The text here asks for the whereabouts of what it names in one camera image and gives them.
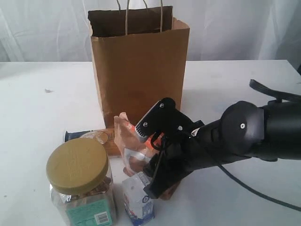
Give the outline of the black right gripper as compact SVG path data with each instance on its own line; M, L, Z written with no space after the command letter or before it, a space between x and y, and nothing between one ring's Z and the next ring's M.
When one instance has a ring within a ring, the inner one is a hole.
M159 151L143 167L151 178L143 189L152 199L170 199L181 180L191 172L212 166L209 151L209 125L202 121L161 121L159 129L150 135L151 146Z

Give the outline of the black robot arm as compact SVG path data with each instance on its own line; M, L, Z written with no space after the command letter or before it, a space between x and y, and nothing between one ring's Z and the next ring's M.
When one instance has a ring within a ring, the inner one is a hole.
M219 120L204 124L178 111L169 97L159 100L141 119L136 132L158 150L144 167L151 182L144 191L159 198L198 169L250 158L275 162L301 158L301 97L269 89L255 80L250 87L273 97L266 105L239 101Z

